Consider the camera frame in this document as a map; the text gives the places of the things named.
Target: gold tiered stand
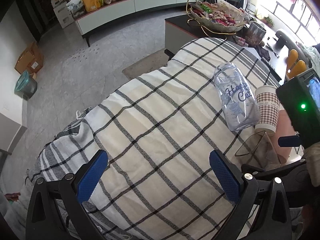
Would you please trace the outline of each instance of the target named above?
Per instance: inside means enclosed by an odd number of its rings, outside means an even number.
[[[189,19],[189,20],[187,21],[187,23],[188,23],[189,26],[199,26],[199,27],[201,27],[201,29],[202,29],[202,31],[204,32],[204,34],[207,35],[208,37],[211,37],[211,36],[209,36],[204,29],[208,30],[209,32],[211,32],[211,33],[213,33],[213,34],[220,34],[220,35],[234,35],[234,34],[236,34],[235,32],[232,32],[232,33],[213,32],[212,30],[208,29],[206,26],[202,25],[200,22],[198,22],[197,19],[194,19],[194,18],[189,14],[189,12],[188,12],[188,5],[189,5],[189,0],[187,0],[187,5],[186,5],[186,13],[187,13],[187,15],[191,18],[191,19]],[[190,25],[190,24],[189,24],[190,21],[196,21],[199,25]]]

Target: small rug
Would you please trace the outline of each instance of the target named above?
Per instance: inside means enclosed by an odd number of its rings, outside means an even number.
[[[161,49],[127,67],[122,71],[122,73],[129,80],[132,80],[142,74],[149,73],[165,66],[168,59],[169,57],[164,53],[164,49]]]

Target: clear plastic bottle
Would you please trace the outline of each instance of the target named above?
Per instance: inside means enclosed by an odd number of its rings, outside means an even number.
[[[242,130],[260,120],[260,111],[251,88],[240,69],[227,62],[214,71],[214,84],[230,131]]]

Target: glove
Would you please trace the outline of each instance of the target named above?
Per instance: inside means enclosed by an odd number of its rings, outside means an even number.
[[[303,157],[307,161],[307,168],[314,187],[320,186],[320,142],[304,150]]]

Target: trash can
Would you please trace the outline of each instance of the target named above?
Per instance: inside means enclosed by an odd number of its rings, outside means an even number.
[[[29,75],[28,71],[25,70],[19,77],[14,92],[22,93],[27,98],[31,98],[37,91],[37,87],[37,82]]]

